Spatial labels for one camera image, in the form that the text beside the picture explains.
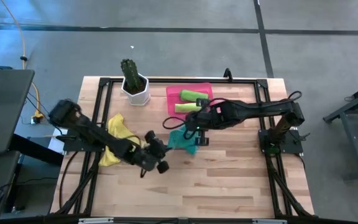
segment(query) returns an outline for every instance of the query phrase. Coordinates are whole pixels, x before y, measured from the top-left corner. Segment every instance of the yellow towel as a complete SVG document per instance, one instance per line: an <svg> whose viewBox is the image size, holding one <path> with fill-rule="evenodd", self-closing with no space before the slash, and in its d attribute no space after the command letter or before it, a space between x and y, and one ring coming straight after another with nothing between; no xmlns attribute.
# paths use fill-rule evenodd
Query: yellow towel
<svg viewBox="0 0 358 224"><path fill-rule="evenodd" d="M130 130L127 129L127 127L124 126L124 117L119 113L109 120L108 130L109 134L116 138L126 138L128 136L134 135ZM145 144L143 141L139 142L139 139L136 137L131 137L128 139L140 146ZM115 157L110 149L106 146L106 151L99 161L99 166L111 166L119 162L120 160Z"/></svg>

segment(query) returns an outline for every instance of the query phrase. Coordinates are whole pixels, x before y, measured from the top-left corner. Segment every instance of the gray floor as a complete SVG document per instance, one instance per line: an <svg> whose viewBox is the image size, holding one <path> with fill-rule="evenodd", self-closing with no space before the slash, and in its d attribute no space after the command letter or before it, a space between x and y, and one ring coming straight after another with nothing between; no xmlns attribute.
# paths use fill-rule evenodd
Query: gray floor
<svg viewBox="0 0 358 224"><path fill-rule="evenodd" d="M116 27L257 27L252 0L6 0L24 24ZM358 0L260 0L269 29L358 30ZM0 3L0 23L12 20ZM85 75L121 74L122 58L155 76L220 77L229 67L236 77L266 77L259 34L140 32L24 32L28 68L35 70L42 103L77 100ZM358 221L358 181L342 176L358 170L339 121L321 119L358 90L358 36L268 35L272 67L288 92L301 90L306 122L302 133L306 174L314 210L324 218ZM0 65L21 67L19 33L0 30ZM27 103L22 117L34 113ZM46 125L18 124L16 133L41 137Z"/></svg>

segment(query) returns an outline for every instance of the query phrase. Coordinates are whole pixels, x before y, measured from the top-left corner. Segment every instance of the wooden tabletop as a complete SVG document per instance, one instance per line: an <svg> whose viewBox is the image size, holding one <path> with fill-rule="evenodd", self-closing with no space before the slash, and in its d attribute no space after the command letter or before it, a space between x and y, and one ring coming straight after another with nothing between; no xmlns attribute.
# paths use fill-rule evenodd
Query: wooden tabletop
<svg viewBox="0 0 358 224"><path fill-rule="evenodd" d="M88 117L93 114L99 78L84 77L81 87L78 104ZM271 100L287 97L283 79L267 80ZM167 144L169 130L162 128L162 121L168 117L166 86L164 83L150 83L150 102L145 107L136 107L129 104L121 91L121 84L115 83L108 118L121 113L124 124L134 134L143 138L152 129ZM212 86L214 97L255 102L251 85ZM99 121L105 94L106 91L100 106ZM137 166L122 162L100 167L92 216L273 218L266 162L257 138L259 129L258 119L247 119L233 128L210 130L206 133L209 146L200 147L195 156L183 150L170 151L165 157L170 170L164 174L154 170L141 179ZM63 160L58 183L70 156L65 156ZM63 184L63 203L78 185L83 158L84 153L78 153L68 168ZM294 155L284 154L283 164L288 188L306 211L313 213L302 162ZM59 188L58 185L51 212L58 210ZM282 193L280 190L277 193L280 208L285 211Z"/></svg>

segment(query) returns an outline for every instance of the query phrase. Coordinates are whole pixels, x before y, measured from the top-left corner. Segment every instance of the yellow-green sponge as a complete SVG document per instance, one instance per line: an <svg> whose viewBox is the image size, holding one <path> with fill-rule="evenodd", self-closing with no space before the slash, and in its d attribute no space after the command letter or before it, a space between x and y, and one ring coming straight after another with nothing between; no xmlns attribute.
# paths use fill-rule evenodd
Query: yellow-green sponge
<svg viewBox="0 0 358 224"><path fill-rule="evenodd" d="M175 104L175 113L189 113L200 109L201 107L197 106L196 103Z"/></svg>
<svg viewBox="0 0 358 224"><path fill-rule="evenodd" d="M180 99L183 101L197 102L197 98L208 99L207 93L200 93L200 92L191 91L191 90L182 90L179 93L179 95L180 95Z"/></svg>

